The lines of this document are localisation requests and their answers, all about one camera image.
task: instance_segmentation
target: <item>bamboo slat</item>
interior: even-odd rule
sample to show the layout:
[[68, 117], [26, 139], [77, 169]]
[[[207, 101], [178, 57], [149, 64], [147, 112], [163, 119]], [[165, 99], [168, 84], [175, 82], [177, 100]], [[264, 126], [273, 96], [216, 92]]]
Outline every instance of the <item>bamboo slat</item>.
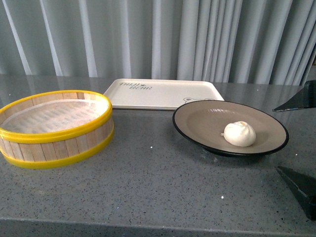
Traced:
[[76, 138], [67, 139], [65, 142], [66, 142], [67, 152], [70, 157], [79, 154]]
[[54, 100], [62, 100], [62, 94], [50, 94], [45, 96], [39, 96], [32, 99], [34, 105], [39, 105], [45, 102], [54, 101]]
[[78, 99], [77, 93], [63, 93], [64, 99]]
[[4, 145], [2, 138], [0, 138], [0, 147], [3, 150], [3, 152], [7, 154], [7, 151], [6, 151], [6, 148], [5, 148], [5, 145]]
[[29, 145], [34, 157], [34, 161], [46, 161], [41, 144], [29, 144]]
[[85, 134], [77, 137], [76, 139], [80, 153], [89, 150], [87, 136]]
[[11, 148], [10, 142], [7, 140], [3, 140], [4, 146], [5, 146], [5, 150], [6, 150], [6, 154], [10, 157], [14, 158], [14, 153], [13, 150]]
[[42, 143], [41, 147], [43, 149], [46, 161], [57, 160], [54, 145], [52, 143]]
[[53, 142], [57, 159], [67, 158], [68, 152], [65, 141]]
[[84, 94], [82, 92], [77, 92], [78, 99], [84, 100]]
[[15, 142], [10, 142], [10, 144], [11, 144], [12, 151], [14, 153], [14, 157], [19, 160], [24, 160], [19, 144]]
[[5, 115], [6, 117], [10, 117], [12, 115], [14, 115], [15, 113], [17, 112], [20, 112], [24, 109], [27, 109], [29, 107], [32, 107], [34, 104], [33, 104], [33, 101], [30, 99], [30, 100], [26, 100], [26, 101], [23, 101], [21, 103], [18, 103], [10, 108], [8, 108], [7, 110], [5, 110]]
[[97, 139], [95, 137], [95, 130], [88, 132], [87, 135], [87, 141], [88, 141], [88, 147], [89, 149], [95, 147], [96, 145], [98, 145], [97, 143]]
[[21, 152], [23, 154], [23, 158], [25, 161], [35, 161], [33, 154], [32, 154], [30, 144], [20, 143], [19, 147], [21, 149]]

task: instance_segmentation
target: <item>plate rim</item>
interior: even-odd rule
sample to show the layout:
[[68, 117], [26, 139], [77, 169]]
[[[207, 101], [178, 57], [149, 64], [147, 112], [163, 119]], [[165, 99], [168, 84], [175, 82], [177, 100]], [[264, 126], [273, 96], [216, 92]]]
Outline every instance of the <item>plate rim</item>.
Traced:
[[[277, 121], [281, 126], [282, 128], [284, 129], [285, 131], [285, 134], [286, 134], [286, 138], [284, 140], [284, 142], [278, 146], [277, 148], [274, 148], [272, 150], [269, 150], [269, 151], [266, 151], [266, 152], [258, 152], [258, 153], [237, 153], [237, 152], [228, 152], [228, 151], [225, 151], [225, 150], [220, 150], [220, 149], [217, 149], [217, 148], [213, 148], [213, 147], [209, 147], [205, 144], [202, 144], [194, 139], [192, 139], [190, 136], [188, 136], [187, 134], [185, 134], [177, 125], [176, 123], [176, 120], [175, 120], [175, 116], [176, 116], [176, 113], [178, 112], [179, 109], [181, 109], [183, 106], [186, 106], [188, 104], [191, 104], [191, 103], [200, 103], [201, 101], [211, 101], [211, 102], [221, 102], [221, 103], [232, 103], [232, 104], [238, 104], [238, 105], [242, 105], [242, 106], [246, 106], [246, 107], [249, 107], [249, 108], [252, 108], [254, 110], [257, 110], [257, 111], [260, 111], [266, 115], [268, 115], [269, 117], [273, 118], [275, 121]], [[217, 154], [217, 155], [221, 155], [221, 156], [225, 156], [225, 157], [252, 157], [252, 156], [265, 156], [265, 155], [270, 155], [272, 153], [275, 153], [277, 151], [280, 151], [281, 149], [283, 149], [288, 141], [289, 141], [289, 133], [286, 129], [286, 127], [279, 121], [277, 120], [275, 117], [267, 114], [266, 112], [263, 112], [259, 109], [256, 109], [252, 106], [248, 106], [248, 105], [244, 105], [244, 104], [241, 104], [241, 103], [237, 103], [237, 102], [232, 102], [232, 101], [222, 101], [222, 100], [201, 100], [201, 101], [192, 101], [190, 103], [187, 103], [187, 104], [183, 104], [181, 106], [179, 106], [173, 113], [172, 115], [172, 122], [173, 122], [173, 125], [174, 127], [176, 128], [176, 130], [183, 136], [185, 137], [186, 139], [188, 139], [189, 141], [193, 142], [194, 144], [197, 144], [201, 147], [203, 147], [204, 149], [206, 149], [207, 151], [209, 152], [212, 152], [214, 154]]]

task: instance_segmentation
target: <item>black object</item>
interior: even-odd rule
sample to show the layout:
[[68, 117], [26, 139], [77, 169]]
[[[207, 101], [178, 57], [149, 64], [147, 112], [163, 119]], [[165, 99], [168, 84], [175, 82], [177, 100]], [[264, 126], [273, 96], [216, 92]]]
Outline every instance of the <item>black object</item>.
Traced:
[[282, 166], [278, 166], [276, 170], [301, 205], [307, 218], [316, 220], [316, 179]]
[[273, 111], [284, 112], [314, 107], [316, 107], [316, 80], [309, 80], [304, 84], [303, 89]]

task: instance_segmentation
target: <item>speckled stone countertop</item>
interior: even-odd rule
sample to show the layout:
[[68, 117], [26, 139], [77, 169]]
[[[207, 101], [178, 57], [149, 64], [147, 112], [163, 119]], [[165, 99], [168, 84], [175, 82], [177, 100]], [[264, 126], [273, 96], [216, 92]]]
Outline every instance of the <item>speckled stone countertop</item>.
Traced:
[[[104, 93], [113, 80], [0, 75], [0, 106], [60, 89]], [[0, 155], [0, 236], [316, 236], [275, 167], [316, 177], [316, 109], [275, 113], [298, 86], [214, 83], [226, 101], [283, 123], [288, 145], [260, 158], [221, 157], [182, 137], [171, 111], [114, 110], [98, 154], [48, 170]]]

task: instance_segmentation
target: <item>bamboo steamer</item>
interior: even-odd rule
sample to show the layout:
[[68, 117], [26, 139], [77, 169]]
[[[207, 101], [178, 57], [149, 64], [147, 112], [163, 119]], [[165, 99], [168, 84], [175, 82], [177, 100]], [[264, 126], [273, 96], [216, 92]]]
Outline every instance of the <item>bamboo steamer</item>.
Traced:
[[102, 150], [113, 133], [111, 102], [92, 91], [47, 92], [0, 109], [0, 151], [22, 168], [81, 161]]

